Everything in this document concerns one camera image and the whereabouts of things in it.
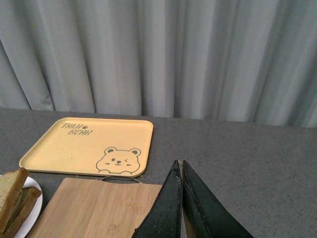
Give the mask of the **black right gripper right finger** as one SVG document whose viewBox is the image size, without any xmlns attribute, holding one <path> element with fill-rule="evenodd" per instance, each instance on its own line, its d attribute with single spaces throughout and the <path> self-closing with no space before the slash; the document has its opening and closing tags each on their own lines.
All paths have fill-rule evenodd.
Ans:
<svg viewBox="0 0 317 238">
<path fill-rule="evenodd" d="M 189 238 L 251 238 L 188 162 L 183 162 L 183 212 Z"/>
</svg>

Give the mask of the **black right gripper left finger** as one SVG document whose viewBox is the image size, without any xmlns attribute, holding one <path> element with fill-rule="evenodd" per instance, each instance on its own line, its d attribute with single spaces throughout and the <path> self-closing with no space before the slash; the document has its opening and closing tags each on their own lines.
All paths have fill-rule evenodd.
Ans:
<svg viewBox="0 0 317 238">
<path fill-rule="evenodd" d="M 179 238 L 181 234 L 183 181 L 174 161 L 149 213 L 134 238 Z"/>
</svg>

